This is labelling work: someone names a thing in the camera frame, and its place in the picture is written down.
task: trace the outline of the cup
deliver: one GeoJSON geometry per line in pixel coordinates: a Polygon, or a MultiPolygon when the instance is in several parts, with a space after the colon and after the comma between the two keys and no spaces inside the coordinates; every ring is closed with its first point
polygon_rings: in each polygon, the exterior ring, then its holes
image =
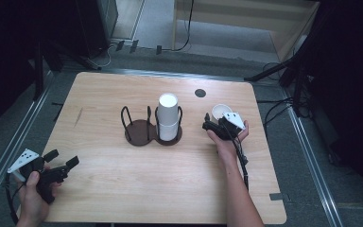
{"type": "Polygon", "coordinates": [[[158,124],[157,130],[158,127],[159,127],[159,138],[163,141],[171,141],[174,138],[176,138],[176,136],[178,135],[179,121],[170,126],[158,124]]]}
{"type": "Polygon", "coordinates": [[[159,97],[158,121],[164,126],[173,126],[179,121],[178,98],[165,93],[159,97]]]}
{"type": "Polygon", "coordinates": [[[223,117],[223,113],[231,113],[232,109],[225,104],[217,104],[212,109],[211,121],[218,124],[218,120],[223,117]]]}

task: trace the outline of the person's left hand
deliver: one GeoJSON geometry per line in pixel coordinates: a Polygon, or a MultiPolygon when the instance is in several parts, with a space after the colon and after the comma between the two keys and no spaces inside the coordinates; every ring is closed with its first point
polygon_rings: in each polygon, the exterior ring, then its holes
{"type": "MultiPolygon", "coordinates": [[[[48,217],[49,205],[37,192],[37,183],[39,179],[39,172],[31,172],[26,185],[19,191],[19,199],[22,208],[19,222],[16,226],[38,226],[48,217]]],[[[56,196],[59,186],[61,186],[61,183],[51,184],[52,196],[56,196]]]]}

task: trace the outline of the stacked cup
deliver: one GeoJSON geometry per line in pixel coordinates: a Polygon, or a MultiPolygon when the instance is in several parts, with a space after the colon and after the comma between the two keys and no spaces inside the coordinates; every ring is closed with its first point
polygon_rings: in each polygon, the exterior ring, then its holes
{"type": "Polygon", "coordinates": [[[157,115],[160,139],[173,140],[178,135],[179,128],[178,98],[170,93],[162,94],[159,97],[157,115]]]}

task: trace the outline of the forearm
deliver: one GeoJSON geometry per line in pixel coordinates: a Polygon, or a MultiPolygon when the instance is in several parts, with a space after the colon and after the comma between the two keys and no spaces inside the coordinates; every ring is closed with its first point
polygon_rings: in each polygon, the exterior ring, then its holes
{"type": "Polygon", "coordinates": [[[264,226],[237,166],[226,167],[228,226],[264,226]]]}

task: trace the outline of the table top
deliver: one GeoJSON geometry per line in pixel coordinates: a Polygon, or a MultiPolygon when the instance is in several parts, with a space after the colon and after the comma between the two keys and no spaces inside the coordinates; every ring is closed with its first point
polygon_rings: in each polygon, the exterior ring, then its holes
{"type": "Polygon", "coordinates": [[[219,103],[249,121],[250,135],[242,146],[252,199],[266,224],[284,223],[283,202],[269,196],[280,189],[249,83],[98,73],[78,74],[43,152],[59,151],[51,166],[75,155],[80,161],[46,221],[226,223],[216,146],[201,127],[205,114],[219,103]],[[196,96],[197,89],[206,96],[196,96]],[[147,106],[155,110],[163,93],[175,94],[182,107],[181,140],[174,146],[155,140],[131,145],[122,108],[128,106],[132,120],[147,119],[147,106]]]}

